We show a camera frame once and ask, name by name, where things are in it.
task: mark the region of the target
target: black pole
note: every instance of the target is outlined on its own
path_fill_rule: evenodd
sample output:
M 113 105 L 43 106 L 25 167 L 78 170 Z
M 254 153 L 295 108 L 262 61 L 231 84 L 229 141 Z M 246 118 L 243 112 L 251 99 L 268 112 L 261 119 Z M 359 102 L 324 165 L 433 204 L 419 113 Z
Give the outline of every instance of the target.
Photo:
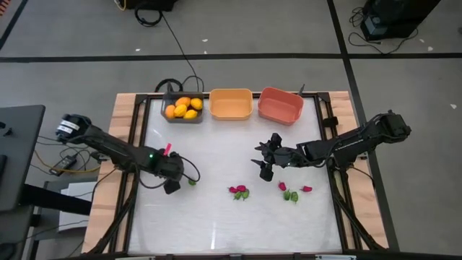
M 92 208 L 92 203 L 90 201 L 74 198 L 73 196 L 66 196 L 29 184 L 24 185 L 20 204 L 57 209 L 87 216 L 90 215 L 90 210 Z

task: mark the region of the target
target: white table surface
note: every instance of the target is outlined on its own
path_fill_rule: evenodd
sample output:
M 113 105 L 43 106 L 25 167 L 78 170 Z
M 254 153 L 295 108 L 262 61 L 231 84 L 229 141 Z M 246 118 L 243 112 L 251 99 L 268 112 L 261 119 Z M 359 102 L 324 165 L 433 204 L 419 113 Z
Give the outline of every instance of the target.
M 165 147 L 191 160 L 201 171 L 201 180 L 189 186 L 182 178 L 181 190 L 166 195 L 163 188 L 140 187 L 131 230 L 130 254 L 223 254 L 223 253 L 318 253 L 340 252 L 339 230 L 325 168 L 273 167 L 272 182 L 263 181 L 259 167 L 250 159 L 262 160 L 254 150 L 276 132 L 282 145 L 320 139 L 314 101 L 305 99 L 302 116 L 292 126 L 258 117 L 247 121 L 216 121 L 204 103 L 200 124 L 168 123 L 160 115 L 161 100 L 153 100 L 145 145 Z M 185 162 L 185 174 L 196 177 Z M 141 173 L 147 185 L 161 180 Z M 299 201 L 285 201 L 278 189 L 298 191 Z M 246 185 L 250 197 L 233 200 L 230 186 Z

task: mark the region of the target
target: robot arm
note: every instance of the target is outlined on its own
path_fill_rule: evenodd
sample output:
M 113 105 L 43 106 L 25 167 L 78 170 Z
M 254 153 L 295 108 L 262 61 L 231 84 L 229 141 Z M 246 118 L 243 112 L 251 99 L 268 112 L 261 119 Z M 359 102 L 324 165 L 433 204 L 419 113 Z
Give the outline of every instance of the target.
M 86 144 L 111 158 L 120 170 L 134 173 L 136 168 L 166 178 L 164 190 L 167 194 L 180 189 L 183 161 L 176 152 L 151 147 L 134 147 L 92 125 L 89 118 L 80 115 L 64 115 L 56 129 L 58 141 L 63 144 Z
M 357 129 L 348 131 L 327 141 L 311 141 L 297 144 L 296 148 L 283 147 L 282 138 L 274 133 L 267 143 L 260 142 L 256 150 L 261 151 L 263 161 L 252 160 L 260 165 L 260 177 L 265 181 L 273 178 L 272 165 L 282 168 L 323 167 L 333 155 L 337 168 L 348 168 L 358 155 L 372 152 L 377 145 L 402 142 L 411 133 L 401 115 L 378 114 Z

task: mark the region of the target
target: yellow cable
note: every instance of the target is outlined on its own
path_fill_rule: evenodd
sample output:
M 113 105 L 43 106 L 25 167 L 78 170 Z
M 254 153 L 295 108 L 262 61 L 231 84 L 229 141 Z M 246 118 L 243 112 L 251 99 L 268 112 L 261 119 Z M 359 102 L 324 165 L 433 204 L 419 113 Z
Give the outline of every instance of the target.
M 98 170 L 100 168 L 100 166 L 98 166 L 96 168 L 93 168 L 93 169 L 89 169 L 89 170 L 66 170 L 66 169 L 54 168 L 53 166 L 48 165 L 45 162 L 43 162 L 42 158 L 40 157 L 40 155 L 38 155 L 38 152 L 36 150 L 34 150 L 34 153 L 35 153 L 35 156 L 37 156 L 37 159 L 40 161 L 40 163 L 42 165 L 50 168 L 51 170 L 59 170 L 59 171 L 65 172 L 65 173 L 91 173 L 91 172 L 94 172 L 94 171 L 96 171 L 96 170 Z
M 121 11 L 125 11 L 127 9 L 127 0 L 123 0 L 123 7 L 121 7 L 120 4 L 117 2 L 118 0 L 114 0 L 115 5 L 119 8 Z

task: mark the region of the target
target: red radish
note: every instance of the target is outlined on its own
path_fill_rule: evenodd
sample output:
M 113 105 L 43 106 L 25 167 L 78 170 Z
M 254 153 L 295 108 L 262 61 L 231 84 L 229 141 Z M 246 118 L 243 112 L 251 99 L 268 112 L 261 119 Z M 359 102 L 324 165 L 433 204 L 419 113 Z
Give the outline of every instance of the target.
M 235 187 L 230 187 L 229 191 L 231 193 L 237 193 L 239 190 L 237 190 Z
M 279 182 L 279 185 L 278 185 L 279 189 L 281 191 L 286 191 L 286 184 L 285 183 L 282 183 L 282 182 Z
M 242 191 L 242 192 L 244 192 L 246 189 L 247 189 L 247 188 L 246 188 L 244 185 L 239 185 L 239 186 L 237 187 L 237 190 L 238 190 L 238 191 Z
M 313 190 L 313 188 L 308 187 L 308 186 L 303 186 L 303 188 L 301 188 L 300 190 L 303 191 L 303 192 L 310 192 L 310 191 Z

